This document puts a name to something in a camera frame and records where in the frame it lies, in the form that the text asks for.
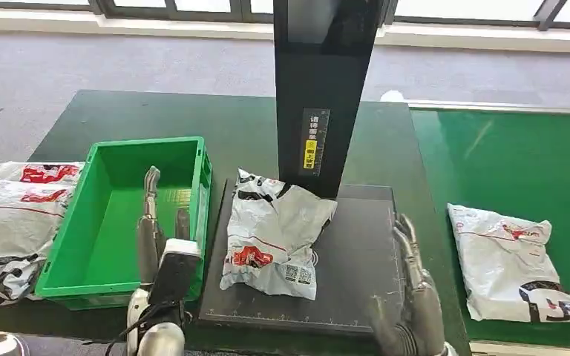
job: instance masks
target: qr code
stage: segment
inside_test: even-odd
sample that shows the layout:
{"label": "qr code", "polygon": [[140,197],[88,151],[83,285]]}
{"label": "qr code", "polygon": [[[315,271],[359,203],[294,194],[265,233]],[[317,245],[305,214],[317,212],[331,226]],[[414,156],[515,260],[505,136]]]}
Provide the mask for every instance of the qr code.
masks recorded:
{"label": "qr code", "polygon": [[301,273],[298,275],[298,282],[302,284],[311,284],[311,271],[301,267]]}
{"label": "qr code", "polygon": [[285,279],[295,282],[297,276],[298,276],[298,267],[286,265]]}

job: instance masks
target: wrinkled plastic bag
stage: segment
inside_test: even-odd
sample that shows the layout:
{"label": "wrinkled plastic bag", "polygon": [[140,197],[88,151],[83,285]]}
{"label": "wrinkled plastic bag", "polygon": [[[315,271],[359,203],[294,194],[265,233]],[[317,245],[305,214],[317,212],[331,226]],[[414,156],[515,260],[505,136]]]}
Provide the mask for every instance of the wrinkled plastic bag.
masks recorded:
{"label": "wrinkled plastic bag", "polygon": [[448,204],[474,320],[570,322],[570,293],[545,250],[551,224]]}
{"label": "wrinkled plastic bag", "polygon": [[0,305],[30,297],[74,186],[0,180]]}
{"label": "wrinkled plastic bag", "polygon": [[266,294],[315,299],[311,245],[337,202],[297,185],[239,170],[220,288],[245,283]]}
{"label": "wrinkled plastic bag", "polygon": [[83,168],[84,162],[5,162],[0,180],[76,185]]}

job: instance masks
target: green bin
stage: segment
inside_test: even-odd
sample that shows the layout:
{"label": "green bin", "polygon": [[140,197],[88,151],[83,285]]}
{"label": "green bin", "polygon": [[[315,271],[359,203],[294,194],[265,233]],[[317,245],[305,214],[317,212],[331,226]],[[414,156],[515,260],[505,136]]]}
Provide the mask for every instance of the green bin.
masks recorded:
{"label": "green bin", "polygon": [[139,285],[136,228],[143,215],[143,180],[155,165],[161,227],[173,237],[177,209],[187,209],[191,240],[203,254],[185,297],[197,300],[212,172],[203,138],[101,142],[86,162],[36,293],[71,310],[128,305]]}

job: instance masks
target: black scanning platform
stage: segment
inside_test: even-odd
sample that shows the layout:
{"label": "black scanning platform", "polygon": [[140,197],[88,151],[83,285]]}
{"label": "black scanning platform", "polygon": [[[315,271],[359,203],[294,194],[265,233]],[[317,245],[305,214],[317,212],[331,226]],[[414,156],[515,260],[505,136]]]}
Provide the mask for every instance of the black scanning platform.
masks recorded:
{"label": "black scanning platform", "polygon": [[403,262],[391,233],[395,207],[389,187],[342,185],[333,221],[313,244],[315,300],[267,295],[243,283],[220,289],[226,228],[235,181],[224,189],[199,319],[225,326],[372,334],[369,317],[378,303],[401,314]]}

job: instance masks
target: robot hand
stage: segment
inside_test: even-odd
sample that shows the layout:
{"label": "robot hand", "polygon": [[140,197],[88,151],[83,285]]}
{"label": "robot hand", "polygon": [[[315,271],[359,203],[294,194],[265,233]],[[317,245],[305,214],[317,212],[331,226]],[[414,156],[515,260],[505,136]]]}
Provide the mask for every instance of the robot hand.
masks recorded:
{"label": "robot hand", "polygon": [[141,284],[128,306],[128,356],[180,356],[184,352],[183,298],[191,286],[201,258],[189,240],[189,214],[179,209],[175,238],[166,239],[156,215],[160,172],[151,167],[145,175],[143,216],[137,227]]}
{"label": "robot hand", "polygon": [[403,250],[407,275],[403,315],[374,303],[371,326],[381,351],[387,356],[457,355],[445,342],[438,292],[429,273],[422,268],[420,250],[412,222],[405,216],[393,224],[393,235]]}

